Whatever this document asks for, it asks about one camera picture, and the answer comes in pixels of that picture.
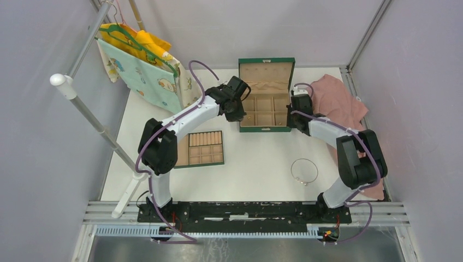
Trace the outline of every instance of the metal floor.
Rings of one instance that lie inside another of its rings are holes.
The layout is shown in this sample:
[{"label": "metal floor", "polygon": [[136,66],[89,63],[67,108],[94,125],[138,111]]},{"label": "metal floor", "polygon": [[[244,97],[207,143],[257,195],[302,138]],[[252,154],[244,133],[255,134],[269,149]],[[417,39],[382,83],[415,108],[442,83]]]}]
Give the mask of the metal floor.
[{"label": "metal floor", "polygon": [[[341,239],[358,228],[341,229]],[[404,261],[393,227],[368,228],[358,239],[326,246],[311,239],[201,239],[158,245],[145,237],[95,237],[89,261]]]}]

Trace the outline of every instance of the metal pole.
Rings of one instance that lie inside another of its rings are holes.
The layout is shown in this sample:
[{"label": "metal pole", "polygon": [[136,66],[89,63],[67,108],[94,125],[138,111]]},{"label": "metal pole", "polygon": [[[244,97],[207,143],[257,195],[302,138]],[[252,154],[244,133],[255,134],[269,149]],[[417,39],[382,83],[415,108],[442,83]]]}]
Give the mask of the metal pole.
[{"label": "metal pole", "polygon": [[359,46],[357,46],[357,49],[354,52],[354,55],[349,61],[349,65],[347,66],[349,71],[352,71],[352,69],[354,68],[355,64],[357,63],[360,57],[360,54],[365,49],[366,44],[369,42],[371,35],[375,31],[376,27],[378,26],[379,22],[381,21],[381,18],[383,17],[384,13],[387,11],[391,2],[392,0],[383,0],[381,5],[379,6],[378,11],[375,14],[375,17],[373,17],[373,20],[368,26],[368,29],[366,30],[365,35],[363,36],[362,40],[360,41]]},{"label": "metal pole", "polygon": [[130,7],[132,7],[133,14],[135,15],[136,22],[138,23],[138,27],[140,30],[145,30],[145,25],[143,24],[143,20],[140,17],[140,12],[138,12],[138,7],[136,7],[135,0],[129,0]]},{"label": "metal pole", "polygon": [[95,115],[88,109],[88,107],[80,100],[77,93],[72,87],[73,79],[69,76],[62,74],[54,74],[50,77],[50,83],[58,88],[58,90],[77,108],[77,110],[89,121],[106,142],[111,145],[111,148],[122,160],[130,167],[136,176],[138,173],[135,170],[135,163],[128,156],[128,154],[116,142],[116,139],[111,135],[107,128],[105,128],[95,117]]},{"label": "metal pole", "polygon": [[[101,2],[99,0],[90,0],[90,3],[92,3],[92,6],[95,8],[96,12],[100,11]],[[109,17],[108,17],[107,14],[106,14],[103,22],[104,23],[110,23],[111,22],[111,20],[109,20]]]},{"label": "metal pole", "polygon": [[87,40],[85,41],[84,46],[80,50],[79,55],[77,56],[76,60],[74,61],[71,69],[69,70],[68,74],[71,78],[75,77],[75,74],[77,73],[77,70],[79,70],[80,64],[84,60],[85,55],[88,52],[88,49],[90,48],[90,45],[93,42],[93,39],[98,33],[98,29],[100,28],[101,24],[103,23],[104,19],[106,18],[106,14],[108,13],[109,8],[111,7],[111,4],[108,2],[103,2],[100,11],[98,12],[97,20],[93,24],[93,26],[88,30],[88,35],[87,35]]},{"label": "metal pole", "polygon": [[75,97],[70,100],[71,103],[79,110],[79,112],[89,121],[89,123],[95,128],[95,130],[106,140],[106,142],[111,145],[111,148],[116,152],[116,154],[122,158],[122,160],[135,171],[135,163],[127,155],[127,153],[121,148],[121,146],[116,142],[115,137],[111,135],[107,128],[105,128],[95,117],[94,114],[88,109],[88,107],[80,100],[79,97]]}]

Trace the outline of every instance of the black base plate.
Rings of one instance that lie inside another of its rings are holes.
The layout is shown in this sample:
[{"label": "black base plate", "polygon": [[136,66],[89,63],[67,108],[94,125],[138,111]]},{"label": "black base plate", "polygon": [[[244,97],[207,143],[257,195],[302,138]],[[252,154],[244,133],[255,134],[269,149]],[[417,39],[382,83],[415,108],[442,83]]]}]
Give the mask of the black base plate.
[{"label": "black base plate", "polygon": [[[176,227],[179,228],[180,220],[185,233],[307,232],[306,224],[336,224],[337,215],[340,223],[352,222],[347,207],[330,209],[321,214],[317,205],[304,202],[170,202],[161,212],[170,222],[175,213],[178,218]],[[265,219],[244,221],[233,217],[243,215],[249,219]],[[140,205],[137,221],[162,222],[151,202]]]}]

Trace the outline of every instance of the gray wall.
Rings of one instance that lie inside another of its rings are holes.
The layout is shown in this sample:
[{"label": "gray wall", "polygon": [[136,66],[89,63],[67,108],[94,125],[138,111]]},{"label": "gray wall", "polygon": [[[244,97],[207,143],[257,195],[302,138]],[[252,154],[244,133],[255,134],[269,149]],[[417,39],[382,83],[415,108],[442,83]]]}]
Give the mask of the gray wall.
[{"label": "gray wall", "polygon": [[463,2],[393,1],[354,68],[423,261],[461,261]]},{"label": "gray wall", "polygon": [[[137,28],[128,1],[119,2],[125,20]],[[236,68],[245,57],[296,57],[298,66],[347,64],[380,3],[136,0],[146,28],[170,41],[176,58],[213,68]]]},{"label": "gray wall", "polygon": [[[0,4],[1,261],[69,261],[84,210],[101,187],[110,148],[50,86],[65,73],[96,17],[89,1]],[[115,130],[127,99],[91,47],[74,86]]]}]

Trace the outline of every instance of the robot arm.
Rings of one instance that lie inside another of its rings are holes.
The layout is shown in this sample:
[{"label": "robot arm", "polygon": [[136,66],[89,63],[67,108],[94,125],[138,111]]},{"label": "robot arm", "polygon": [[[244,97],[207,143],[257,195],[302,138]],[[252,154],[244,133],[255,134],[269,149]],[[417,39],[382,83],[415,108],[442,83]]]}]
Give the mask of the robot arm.
[{"label": "robot arm", "polygon": [[[248,84],[233,76],[226,85],[209,88],[204,102],[196,102],[191,107],[197,107],[186,114],[191,108],[186,108],[177,115],[159,122],[154,118],[148,120],[143,131],[138,152],[148,139],[163,126],[172,122],[154,139],[142,156],[142,163],[153,170],[150,185],[155,194],[156,204],[163,207],[171,200],[169,190],[169,174],[177,162],[177,143],[200,124],[216,116],[225,115],[229,122],[239,122],[246,115],[241,97],[246,90],[251,91]],[[323,209],[334,209],[344,205],[346,200],[360,187],[376,181],[376,172],[370,160],[359,157],[358,151],[363,152],[359,143],[351,134],[327,123],[328,118],[314,115],[312,100],[305,90],[291,91],[291,105],[288,106],[288,126],[300,130],[302,133],[322,139],[337,149],[340,178],[324,193],[320,194],[317,203]],[[322,121],[314,121],[297,114],[300,111]],[[184,115],[177,122],[173,121]],[[376,135],[371,130],[359,132],[354,130],[367,145],[378,165],[381,177],[387,174],[387,167],[382,156]]]},{"label": "robot arm", "polygon": [[[162,121],[152,118],[146,122],[138,147],[139,153],[155,132],[168,123],[173,123],[157,136],[158,139],[154,139],[148,145],[141,158],[142,163],[153,171],[150,186],[159,207],[163,207],[171,199],[169,175],[177,163],[177,143],[196,127],[216,116],[225,115],[228,122],[242,121],[246,113],[241,97],[246,90],[251,92],[249,85],[233,76],[226,85],[206,90],[205,99],[201,104],[197,101],[172,117]],[[174,119],[180,116],[182,117],[175,122]]]},{"label": "robot arm", "polygon": [[[312,99],[304,89],[295,87],[290,92],[291,105],[288,106],[288,126],[296,128],[302,133],[322,139],[337,149],[339,178],[324,193],[318,196],[317,202],[323,208],[334,209],[350,201],[351,196],[360,188],[372,184],[377,180],[376,172],[368,157],[359,157],[365,153],[360,143],[351,133],[342,130],[332,123],[329,118],[316,114],[312,110]],[[291,114],[293,111],[302,112],[312,116],[308,118],[300,114]],[[387,166],[378,143],[376,134],[367,129],[365,131],[352,130],[366,145],[372,154],[383,178],[387,174]]]}]

